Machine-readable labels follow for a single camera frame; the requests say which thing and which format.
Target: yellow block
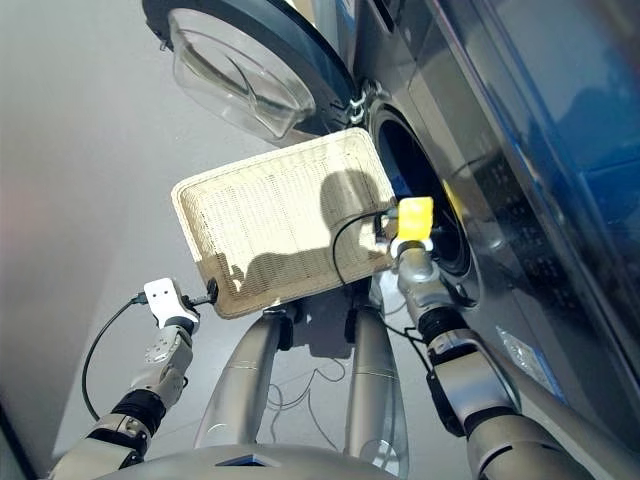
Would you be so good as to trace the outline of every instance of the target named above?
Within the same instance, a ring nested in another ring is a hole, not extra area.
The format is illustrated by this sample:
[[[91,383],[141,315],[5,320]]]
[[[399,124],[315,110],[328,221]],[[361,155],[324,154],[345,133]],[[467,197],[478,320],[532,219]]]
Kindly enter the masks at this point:
[[[431,235],[433,198],[404,198],[398,204],[398,240],[423,241]]]

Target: white wicker tray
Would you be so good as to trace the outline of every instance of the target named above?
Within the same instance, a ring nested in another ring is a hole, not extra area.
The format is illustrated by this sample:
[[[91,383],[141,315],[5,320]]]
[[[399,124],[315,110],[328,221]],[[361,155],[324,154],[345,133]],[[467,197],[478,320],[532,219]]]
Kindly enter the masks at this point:
[[[336,231],[395,201],[359,128],[196,175],[176,185],[172,198],[203,280],[218,282],[223,318],[338,286],[330,251]],[[349,227],[336,247],[347,282],[389,265],[371,220]]]

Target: washing machine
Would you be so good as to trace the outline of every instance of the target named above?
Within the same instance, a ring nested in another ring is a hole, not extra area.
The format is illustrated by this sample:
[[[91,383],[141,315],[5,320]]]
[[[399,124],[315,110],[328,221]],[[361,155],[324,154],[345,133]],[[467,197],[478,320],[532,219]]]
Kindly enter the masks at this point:
[[[640,452],[633,1],[338,0],[341,55],[284,0],[142,3],[178,83],[234,125],[367,129],[396,195],[434,197],[469,324]]]

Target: chrome hinge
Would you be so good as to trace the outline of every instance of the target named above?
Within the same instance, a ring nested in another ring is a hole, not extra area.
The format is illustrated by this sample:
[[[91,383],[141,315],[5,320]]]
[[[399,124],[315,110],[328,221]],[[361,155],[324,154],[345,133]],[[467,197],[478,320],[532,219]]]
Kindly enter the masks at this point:
[[[383,94],[382,85],[376,81],[366,81],[360,90],[360,98],[349,100],[349,122],[351,125],[359,125],[364,121],[371,101]]]

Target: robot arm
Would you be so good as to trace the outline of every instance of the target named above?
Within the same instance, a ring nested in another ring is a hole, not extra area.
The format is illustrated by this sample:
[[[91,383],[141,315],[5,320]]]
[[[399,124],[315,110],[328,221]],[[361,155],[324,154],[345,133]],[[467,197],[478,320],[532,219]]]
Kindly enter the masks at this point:
[[[427,251],[431,222],[427,229],[420,228],[431,207],[428,202],[424,208],[415,203],[403,206],[402,202],[400,241],[392,247],[398,288],[427,346],[427,382],[438,415],[450,433],[467,438],[473,478],[592,479],[549,432],[521,414],[516,389],[453,308],[437,265],[431,262]],[[412,223],[412,228],[403,229],[403,224]]]
[[[97,478],[140,463],[166,412],[178,401],[191,363],[191,337],[199,315],[187,308],[169,278],[144,286],[158,332],[129,392],[50,474],[56,480]]]

